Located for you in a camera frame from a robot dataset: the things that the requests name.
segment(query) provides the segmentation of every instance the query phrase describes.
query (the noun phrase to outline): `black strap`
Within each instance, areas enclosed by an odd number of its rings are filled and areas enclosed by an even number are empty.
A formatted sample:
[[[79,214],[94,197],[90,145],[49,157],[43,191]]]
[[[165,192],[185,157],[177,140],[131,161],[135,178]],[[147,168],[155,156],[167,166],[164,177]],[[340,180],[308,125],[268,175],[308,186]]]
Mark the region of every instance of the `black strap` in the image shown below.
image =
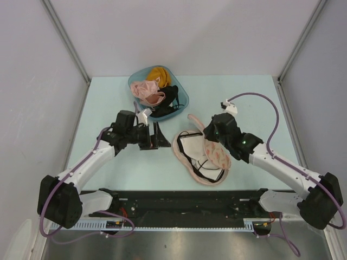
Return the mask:
[[[222,179],[224,173],[225,173],[224,170],[221,171],[221,174],[218,176],[218,178],[216,180],[210,179],[210,178],[204,176],[197,168],[195,168],[195,166],[191,162],[191,158],[184,152],[183,145],[182,145],[182,142],[181,142],[180,138],[181,137],[193,137],[193,136],[196,136],[196,135],[202,135],[202,133],[193,133],[193,134],[185,134],[185,135],[182,135],[182,133],[179,134],[179,136],[177,138],[178,149],[187,158],[188,162],[190,163],[191,167],[193,168],[194,173],[196,175],[198,175],[200,178],[203,178],[203,179],[209,181],[210,183],[216,183],[216,182],[220,181]]]

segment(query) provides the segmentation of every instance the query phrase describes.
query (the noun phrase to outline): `white fabric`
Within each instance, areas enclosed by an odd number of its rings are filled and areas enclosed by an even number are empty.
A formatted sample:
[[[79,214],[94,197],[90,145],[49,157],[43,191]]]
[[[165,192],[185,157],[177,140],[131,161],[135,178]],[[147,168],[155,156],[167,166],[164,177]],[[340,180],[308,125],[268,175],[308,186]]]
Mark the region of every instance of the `white fabric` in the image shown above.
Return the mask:
[[[217,180],[223,169],[216,167],[205,155],[203,135],[182,136],[179,139],[182,143],[184,153],[193,159],[192,164],[195,168],[200,168],[199,172],[205,177]]]
[[[197,133],[197,131],[192,131],[192,130],[187,130],[187,132],[189,134]],[[180,162],[187,168],[187,170],[190,173],[191,177],[196,182],[198,182],[198,183],[200,183],[202,185],[216,186],[216,185],[218,185],[219,183],[221,183],[222,181],[224,181],[226,179],[226,177],[228,176],[229,170],[225,170],[224,175],[222,176],[222,178],[219,181],[217,181],[216,183],[211,183],[208,180],[200,178],[198,175],[196,175],[195,172],[193,171],[193,167],[190,165],[190,163],[188,162],[187,158],[179,151],[178,144],[177,144],[178,136],[179,136],[179,134],[177,134],[175,136],[175,138],[173,139],[173,142],[172,142],[173,152],[174,152],[175,156],[180,160]]]

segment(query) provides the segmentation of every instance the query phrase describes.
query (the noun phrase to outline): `clothing pile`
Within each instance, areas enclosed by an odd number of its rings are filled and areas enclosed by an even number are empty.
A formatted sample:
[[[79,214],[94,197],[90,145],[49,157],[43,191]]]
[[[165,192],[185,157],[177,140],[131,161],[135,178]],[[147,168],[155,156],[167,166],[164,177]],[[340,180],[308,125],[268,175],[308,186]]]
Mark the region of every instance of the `clothing pile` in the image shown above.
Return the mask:
[[[182,106],[179,104],[178,87],[171,86],[170,74],[163,67],[154,67],[146,80],[132,82],[130,89],[142,105],[150,107],[153,118],[171,114]]]

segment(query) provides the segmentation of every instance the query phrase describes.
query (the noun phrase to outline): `red wire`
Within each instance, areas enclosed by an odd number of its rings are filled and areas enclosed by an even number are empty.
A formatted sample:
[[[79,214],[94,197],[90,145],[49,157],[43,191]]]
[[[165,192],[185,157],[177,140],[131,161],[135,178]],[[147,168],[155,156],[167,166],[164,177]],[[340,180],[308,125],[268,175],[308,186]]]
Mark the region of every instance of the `red wire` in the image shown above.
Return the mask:
[[[128,217],[128,214],[126,213],[125,209],[123,207],[120,208],[120,210],[122,211],[123,213],[123,217]]]
[[[270,223],[274,223],[276,220],[276,216],[274,213],[270,212],[270,217],[273,218],[273,220]]]

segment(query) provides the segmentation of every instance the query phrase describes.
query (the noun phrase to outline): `metal floor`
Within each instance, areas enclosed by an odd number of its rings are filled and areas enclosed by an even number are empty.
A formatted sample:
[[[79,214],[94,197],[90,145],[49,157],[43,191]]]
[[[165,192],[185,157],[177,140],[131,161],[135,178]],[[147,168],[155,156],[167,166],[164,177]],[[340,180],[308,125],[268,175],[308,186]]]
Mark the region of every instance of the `metal floor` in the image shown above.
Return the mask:
[[[330,260],[324,233],[303,222],[284,223],[288,237],[301,252],[300,260]],[[86,231],[61,231],[55,238],[68,241]],[[272,233],[281,233],[278,222]],[[68,245],[47,241],[43,260],[290,260],[298,259],[284,240],[257,239],[243,232],[138,231],[126,238],[90,236]]]

